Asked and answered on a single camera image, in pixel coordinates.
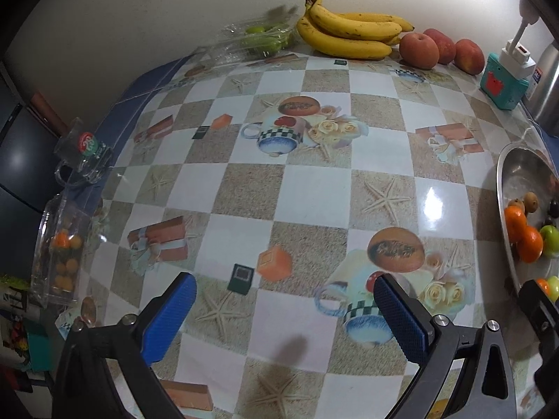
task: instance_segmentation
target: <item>wall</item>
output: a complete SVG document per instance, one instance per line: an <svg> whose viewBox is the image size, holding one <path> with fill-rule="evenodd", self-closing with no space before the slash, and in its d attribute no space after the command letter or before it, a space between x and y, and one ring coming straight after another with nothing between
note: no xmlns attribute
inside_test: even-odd
<svg viewBox="0 0 559 419"><path fill-rule="evenodd" d="M41 0L6 63L26 94L40 90L59 115L91 125L143 72L190 53L221 26L304 0ZM470 38L487 55L511 39L518 0L325 0L337 12L406 17L416 29ZM537 60L552 37L541 20L522 42Z"/></svg>

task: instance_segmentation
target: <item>metal bowl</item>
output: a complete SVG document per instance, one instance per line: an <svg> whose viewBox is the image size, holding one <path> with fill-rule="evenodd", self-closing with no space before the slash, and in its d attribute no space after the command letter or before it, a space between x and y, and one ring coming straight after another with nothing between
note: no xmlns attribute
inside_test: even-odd
<svg viewBox="0 0 559 419"><path fill-rule="evenodd" d="M501 151L497 163L497 198L510 275L517 293L527 280L557 275L559 260L542 255L535 263L521 262L513 254L509 242L504 209L510 200L522 198L526 192L533 191L538 196L539 208L528 215L528 224L540 229L550 200L557 196L558 185L553 170L533 149L523 144L510 144Z"/></svg>

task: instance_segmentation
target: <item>screw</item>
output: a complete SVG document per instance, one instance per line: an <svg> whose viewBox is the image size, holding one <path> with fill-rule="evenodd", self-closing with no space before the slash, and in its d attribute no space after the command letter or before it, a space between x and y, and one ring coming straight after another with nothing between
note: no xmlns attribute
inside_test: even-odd
<svg viewBox="0 0 559 419"><path fill-rule="evenodd" d="M127 313L120 319L120 322L124 324L124 326L131 326L136 322L137 319L138 315L136 315L135 313Z"/></svg>
<svg viewBox="0 0 559 419"><path fill-rule="evenodd" d="M439 326L448 326L448 323L450 323L450 320L444 315L435 315L433 319Z"/></svg>
<svg viewBox="0 0 559 419"><path fill-rule="evenodd" d="M76 321L74 321L74 324L72 324L72 331L74 331L74 332L79 332L79 331L81 331L82 329L84 329L85 326L86 326L86 325L85 325L85 323L84 323L82 320L77 319Z"/></svg>
<svg viewBox="0 0 559 419"><path fill-rule="evenodd" d="M487 322L487 328L490 331L497 332L499 330L500 326L499 326L499 323L497 323L494 319L490 319Z"/></svg>

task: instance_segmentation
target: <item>teal box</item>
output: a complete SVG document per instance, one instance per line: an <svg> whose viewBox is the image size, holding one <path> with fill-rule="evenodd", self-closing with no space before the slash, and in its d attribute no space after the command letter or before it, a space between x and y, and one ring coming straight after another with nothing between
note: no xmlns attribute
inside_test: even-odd
<svg viewBox="0 0 559 419"><path fill-rule="evenodd" d="M497 54L490 53L480 87L501 110L512 110L524 96L528 81L515 79L501 66Z"/></svg>

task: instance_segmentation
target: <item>checkered tablecloth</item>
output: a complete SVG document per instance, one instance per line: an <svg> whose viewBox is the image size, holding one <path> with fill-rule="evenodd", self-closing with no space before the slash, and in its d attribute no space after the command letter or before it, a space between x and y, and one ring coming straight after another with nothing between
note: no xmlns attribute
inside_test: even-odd
<svg viewBox="0 0 559 419"><path fill-rule="evenodd" d="M286 63L216 68L146 105L132 137L168 116L173 131L141 150L131 138L120 154L103 191L106 241L86 252L80 295L93 295L100 321L114 324L191 271L198 298L165 359L153 366L158 376L207 384L220 419L384 418L417 366L394 339L364 345L349 338L342 318L318 312L314 291L348 252L366 249L378 230L400 226L469 277L473 291L455 323L501 323L520 403L540 358L504 289L495 165L510 142L546 154L539 135L519 108L498 110L476 79L453 65L414 71L397 56L343 65L296 53ZM172 83L192 67L182 66ZM329 152L299 146L278 157L240 135L296 95L340 107L340 115L365 123L368 135ZM192 140L198 127L225 113L230 125ZM441 162L415 133L452 123L462 123L483 152ZM438 218L427 210L433 197ZM136 274L129 231L180 215L188 258ZM289 278L269 282L255 274L246 296L227 290L235 263L256 267L258 255L276 244L293 258ZM459 367L457 361L442 398Z"/></svg>

